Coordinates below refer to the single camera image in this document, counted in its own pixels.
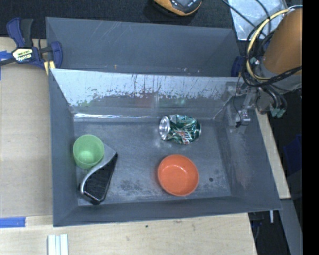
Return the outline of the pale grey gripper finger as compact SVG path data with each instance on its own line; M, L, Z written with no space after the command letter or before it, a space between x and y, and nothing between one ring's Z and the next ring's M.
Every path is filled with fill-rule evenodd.
M247 126L250 122L251 118L246 109L230 112L230 126L239 128L241 126Z
M243 83L227 82L225 85L226 99L245 95L245 86Z

